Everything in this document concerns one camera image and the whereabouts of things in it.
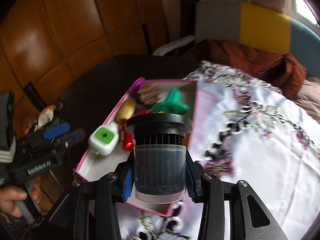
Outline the person's left hand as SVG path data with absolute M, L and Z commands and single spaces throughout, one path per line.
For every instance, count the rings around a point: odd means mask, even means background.
M 38 176 L 32 180 L 33 190 L 31 196 L 33 200 L 39 204 L 42 199 L 41 192 L 41 177 Z M 21 218 L 23 215 L 20 209 L 15 204 L 15 201 L 25 200 L 27 193 L 16 186 L 7 186 L 1 189 L 0 192 L 0 205 L 1 210 L 16 218 Z

